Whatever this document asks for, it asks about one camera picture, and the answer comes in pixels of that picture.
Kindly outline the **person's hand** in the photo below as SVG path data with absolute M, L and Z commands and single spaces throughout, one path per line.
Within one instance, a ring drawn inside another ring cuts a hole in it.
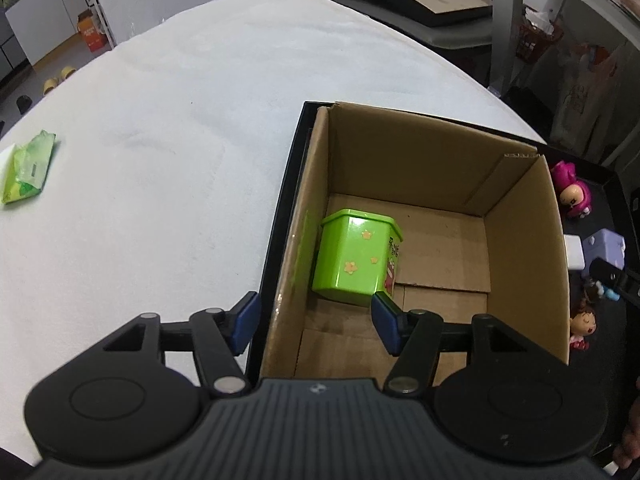
M 629 412 L 629 425 L 623 433 L 620 445 L 614 450 L 613 460 L 622 469 L 628 468 L 640 456 L 640 404 L 634 402 Z

